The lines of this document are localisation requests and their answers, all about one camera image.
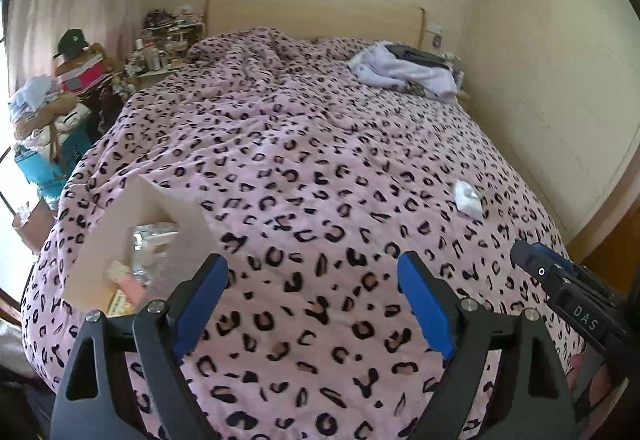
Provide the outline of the pink leopard print blanket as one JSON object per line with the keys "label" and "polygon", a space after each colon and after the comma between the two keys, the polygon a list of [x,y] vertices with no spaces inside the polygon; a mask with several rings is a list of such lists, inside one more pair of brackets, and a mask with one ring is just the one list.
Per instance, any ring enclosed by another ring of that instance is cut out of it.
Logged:
{"label": "pink leopard print blanket", "polygon": [[[544,308],[513,243],[564,244],[552,217],[474,120],[360,84],[359,39],[271,28],[194,44],[188,65],[133,96],[58,203],[22,301],[35,372],[60,382],[82,322],[66,276],[135,178],[194,196],[230,284],[183,363],[226,439],[405,439],[442,376],[396,286],[418,252],[490,310]],[[483,219],[457,210],[454,184]]]}

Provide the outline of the pink shoe box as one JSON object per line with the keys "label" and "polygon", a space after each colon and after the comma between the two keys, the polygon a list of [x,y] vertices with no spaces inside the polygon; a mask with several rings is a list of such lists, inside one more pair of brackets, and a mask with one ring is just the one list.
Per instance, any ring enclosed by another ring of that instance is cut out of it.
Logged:
{"label": "pink shoe box", "polygon": [[55,70],[55,76],[62,89],[74,93],[94,86],[105,74],[105,59],[100,52],[87,54],[81,60],[64,63]]}

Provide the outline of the clear bag of white cotton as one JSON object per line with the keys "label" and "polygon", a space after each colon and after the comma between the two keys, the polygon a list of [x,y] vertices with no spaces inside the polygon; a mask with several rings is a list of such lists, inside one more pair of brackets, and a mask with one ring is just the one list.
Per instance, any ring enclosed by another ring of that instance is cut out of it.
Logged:
{"label": "clear bag of white cotton", "polygon": [[454,202],[457,210],[463,215],[474,220],[483,219],[483,205],[480,196],[468,182],[458,180],[454,184]]}

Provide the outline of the cluttered white shelf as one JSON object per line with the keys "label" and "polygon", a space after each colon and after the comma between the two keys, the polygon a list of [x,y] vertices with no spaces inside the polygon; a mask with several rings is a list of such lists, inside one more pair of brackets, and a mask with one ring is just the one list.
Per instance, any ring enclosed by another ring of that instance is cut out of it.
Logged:
{"label": "cluttered white shelf", "polygon": [[125,72],[132,77],[174,70],[206,33],[204,14],[187,4],[172,11],[151,10],[143,19],[134,51],[125,61]]}

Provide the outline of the pile of folded clothes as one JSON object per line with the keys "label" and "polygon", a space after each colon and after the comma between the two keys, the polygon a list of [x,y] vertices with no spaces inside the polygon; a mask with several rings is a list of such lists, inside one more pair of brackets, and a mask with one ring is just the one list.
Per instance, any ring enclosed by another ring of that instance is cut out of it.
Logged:
{"label": "pile of folded clothes", "polygon": [[43,75],[29,79],[8,102],[13,137],[26,148],[44,148],[51,139],[63,143],[90,114],[78,95]]}

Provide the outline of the wooden headboard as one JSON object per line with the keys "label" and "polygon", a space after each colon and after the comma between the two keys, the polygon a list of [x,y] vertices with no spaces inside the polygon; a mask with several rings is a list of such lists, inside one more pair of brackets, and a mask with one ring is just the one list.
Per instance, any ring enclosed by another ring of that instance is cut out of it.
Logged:
{"label": "wooden headboard", "polygon": [[427,13],[418,6],[352,0],[208,0],[210,34],[270,27],[298,39],[390,40],[419,48]]}

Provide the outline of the brown paper bag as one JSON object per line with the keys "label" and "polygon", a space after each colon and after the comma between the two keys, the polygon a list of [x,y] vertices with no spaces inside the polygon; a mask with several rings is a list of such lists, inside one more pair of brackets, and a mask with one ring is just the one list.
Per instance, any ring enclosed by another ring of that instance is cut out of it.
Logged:
{"label": "brown paper bag", "polygon": [[55,214],[47,202],[40,198],[33,208],[24,207],[13,217],[12,226],[21,241],[34,254],[38,254],[47,241],[55,223]]}

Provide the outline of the white cardboard box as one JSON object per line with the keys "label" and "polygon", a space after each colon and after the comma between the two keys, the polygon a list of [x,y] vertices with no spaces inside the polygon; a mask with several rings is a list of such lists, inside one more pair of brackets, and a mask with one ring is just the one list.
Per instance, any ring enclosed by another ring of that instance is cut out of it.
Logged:
{"label": "white cardboard box", "polygon": [[214,234],[194,196],[138,177],[90,231],[63,299],[78,311],[129,316],[166,299],[214,252]]}

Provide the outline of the teal storage box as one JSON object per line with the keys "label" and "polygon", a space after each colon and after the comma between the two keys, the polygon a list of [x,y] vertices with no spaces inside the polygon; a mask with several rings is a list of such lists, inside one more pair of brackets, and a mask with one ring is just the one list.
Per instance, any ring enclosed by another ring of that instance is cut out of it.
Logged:
{"label": "teal storage box", "polygon": [[14,162],[43,198],[53,200],[60,197],[66,181],[91,145],[83,120],[69,134],[59,134],[58,140],[46,145],[42,153],[20,148],[14,154]]}

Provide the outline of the black baseball cap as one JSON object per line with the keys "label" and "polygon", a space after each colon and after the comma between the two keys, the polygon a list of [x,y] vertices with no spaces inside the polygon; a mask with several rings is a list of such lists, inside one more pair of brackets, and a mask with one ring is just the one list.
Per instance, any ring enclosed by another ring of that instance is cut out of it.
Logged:
{"label": "black baseball cap", "polygon": [[65,61],[72,60],[83,54],[89,48],[84,32],[80,28],[66,30],[58,41],[54,58],[62,58]]}

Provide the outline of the light blue clothes on bed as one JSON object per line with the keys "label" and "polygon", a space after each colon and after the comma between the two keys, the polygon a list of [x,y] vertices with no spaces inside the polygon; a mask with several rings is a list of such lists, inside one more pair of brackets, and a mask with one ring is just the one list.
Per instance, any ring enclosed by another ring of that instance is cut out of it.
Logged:
{"label": "light blue clothes on bed", "polygon": [[354,76],[370,87],[409,92],[418,90],[429,99],[456,103],[458,86],[445,63],[421,64],[405,59],[405,54],[420,51],[403,44],[377,41],[356,53],[347,66]]}

